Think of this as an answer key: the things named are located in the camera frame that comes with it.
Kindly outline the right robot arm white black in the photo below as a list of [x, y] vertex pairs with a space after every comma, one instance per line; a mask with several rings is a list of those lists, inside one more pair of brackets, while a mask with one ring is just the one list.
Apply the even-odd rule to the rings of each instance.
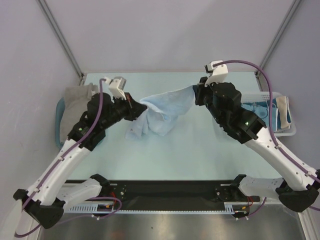
[[312, 206], [319, 196], [319, 171], [281, 145], [260, 117], [241, 106], [242, 94], [232, 83], [209, 83], [208, 77], [201, 77], [192, 89], [195, 105], [205, 106], [228, 136], [256, 152], [280, 174], [280, 178], [239, 174], [229, 186], [232, 200], [266, 197], [297, 213]]

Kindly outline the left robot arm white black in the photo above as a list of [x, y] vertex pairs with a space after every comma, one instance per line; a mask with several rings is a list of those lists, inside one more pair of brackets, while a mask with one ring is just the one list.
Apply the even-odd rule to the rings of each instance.
[[106, 129], [121, 120], [134, 121], [147, 106], [136, 102], [126, 92], [124, 98], [97, 93], [87, 103], [87, 110], [73, 126], [59, 154], [28, 189], [18, 189], [13, 198], [22, 200], [24, 211], [45, 229], [52, 228], [65, 210], [91, 198], [115, 201], [110, 182], [100, 174], [73, 187], [70, 192], [61, 188], [73, 170], [106, 137]]

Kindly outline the teal beige Doraemon towel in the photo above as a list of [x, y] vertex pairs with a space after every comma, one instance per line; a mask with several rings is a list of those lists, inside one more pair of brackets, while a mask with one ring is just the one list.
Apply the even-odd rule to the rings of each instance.
[[[245, 103], [267, 103], [269, 106], [270, 100]], [[278, 130], [275, 133], [290, 129], [292, 125], [292, 118], [289, 107], [289, 98], [287, 96], [278, 96], [272, 100], [271, 107], [273, 104], [275, 104], [275, 106], [278, 108]]]

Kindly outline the dark blue towel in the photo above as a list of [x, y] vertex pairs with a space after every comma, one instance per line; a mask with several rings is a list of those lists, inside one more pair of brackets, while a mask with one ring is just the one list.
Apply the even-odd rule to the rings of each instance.
[[[255, 113], [259, 118], [261, 118], [267, 127], [270, 127], [269, 123], [269, 115], [270, 115], [270, 109], [266, 102], [256, 102], [256, 103], [242, 103], [241, 106], [249, 110], [253, 113]], [[278, 115], [279, 110], [275, 106], [275, 104], [272, 104], [271, 108], [271, 122], [272, 122], [272, 130], [275, 133], [278, 130]]]

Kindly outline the light blue towel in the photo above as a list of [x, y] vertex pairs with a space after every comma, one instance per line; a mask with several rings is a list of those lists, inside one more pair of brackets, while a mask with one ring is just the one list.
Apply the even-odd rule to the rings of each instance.
[[191, 109], [194, 102], [195, 93], [191, 85], [142, 98], [139, 103], [146, 106], [146, 110], [130, 124], [125, 138], [138, 140], [149, 132], [165, 136], [175, 126], [178, 118]]

